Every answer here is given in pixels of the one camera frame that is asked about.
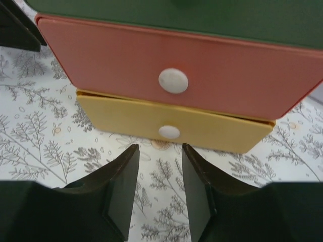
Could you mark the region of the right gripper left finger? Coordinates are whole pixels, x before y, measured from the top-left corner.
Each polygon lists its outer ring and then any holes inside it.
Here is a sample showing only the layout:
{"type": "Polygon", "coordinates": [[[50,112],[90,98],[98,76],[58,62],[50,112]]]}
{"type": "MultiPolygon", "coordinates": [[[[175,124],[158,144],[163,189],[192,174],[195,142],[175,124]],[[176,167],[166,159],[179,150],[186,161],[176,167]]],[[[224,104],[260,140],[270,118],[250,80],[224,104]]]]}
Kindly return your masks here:
{"type": "Polygon", "coordinates": [[[1,182],[1,241],[127,241],[139,169],[131,145],[63,188],[1,182]]]}

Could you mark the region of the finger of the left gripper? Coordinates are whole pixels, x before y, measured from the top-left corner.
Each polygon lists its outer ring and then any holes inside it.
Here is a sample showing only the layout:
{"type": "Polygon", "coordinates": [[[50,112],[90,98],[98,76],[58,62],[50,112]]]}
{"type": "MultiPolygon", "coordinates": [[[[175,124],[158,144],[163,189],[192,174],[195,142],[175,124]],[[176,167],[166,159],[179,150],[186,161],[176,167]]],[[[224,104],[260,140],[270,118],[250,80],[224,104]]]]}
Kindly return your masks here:
{"type": "Polygon", "coordinates": [[[1,0],[1,46],[39,52],[46,46],[36,25],[12,0],[1,0]]]}

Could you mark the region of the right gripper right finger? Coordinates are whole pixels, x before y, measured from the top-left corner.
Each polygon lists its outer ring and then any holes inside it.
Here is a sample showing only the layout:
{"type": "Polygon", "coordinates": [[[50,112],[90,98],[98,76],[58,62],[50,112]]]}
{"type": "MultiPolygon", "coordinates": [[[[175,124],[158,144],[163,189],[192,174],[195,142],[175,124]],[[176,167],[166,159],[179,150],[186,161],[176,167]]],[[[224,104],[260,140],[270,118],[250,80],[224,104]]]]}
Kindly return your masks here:
{"type": "Polygon", "coordinates": [[[322,241],[322,183],[246,184],[182,146],[192,241],[322,241]]]}

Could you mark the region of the yellow drawer box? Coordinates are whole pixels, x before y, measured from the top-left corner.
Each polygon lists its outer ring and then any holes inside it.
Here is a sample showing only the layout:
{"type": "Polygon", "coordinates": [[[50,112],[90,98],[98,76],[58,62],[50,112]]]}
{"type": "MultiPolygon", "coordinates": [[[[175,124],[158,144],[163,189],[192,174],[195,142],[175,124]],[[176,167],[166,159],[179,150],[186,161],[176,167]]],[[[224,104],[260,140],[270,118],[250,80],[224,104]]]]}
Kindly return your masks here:
{"type": "Polygon", "coordinates": [[[273,131],[275,121],[219,115],[176,105],[129,100],[78,89],[76,99],[101,131],[247,153],[273,131]]]}

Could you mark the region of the red drawer box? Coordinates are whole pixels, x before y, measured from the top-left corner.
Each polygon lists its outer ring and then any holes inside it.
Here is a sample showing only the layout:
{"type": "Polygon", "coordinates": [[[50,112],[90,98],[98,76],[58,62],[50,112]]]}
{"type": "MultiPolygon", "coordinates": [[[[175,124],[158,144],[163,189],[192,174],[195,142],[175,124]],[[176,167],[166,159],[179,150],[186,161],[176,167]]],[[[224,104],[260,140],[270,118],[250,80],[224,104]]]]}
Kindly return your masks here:
{"type": "Polygon", "coordinates": [[[72,84],[106,96],[278,119],[322,82],[322,51],[37,15],[72,84]]]}

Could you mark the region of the green drawer box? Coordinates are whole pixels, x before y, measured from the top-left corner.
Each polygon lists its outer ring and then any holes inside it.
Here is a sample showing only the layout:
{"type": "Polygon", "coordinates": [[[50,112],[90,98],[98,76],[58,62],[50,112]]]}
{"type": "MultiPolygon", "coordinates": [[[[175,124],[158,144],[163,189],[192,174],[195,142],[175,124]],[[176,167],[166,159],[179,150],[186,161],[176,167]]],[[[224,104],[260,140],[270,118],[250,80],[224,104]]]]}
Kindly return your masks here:
{"type": "Polygon", "coordinates": [[[33,10],[322,49],[322,1],[28,1],[33,10]]]}

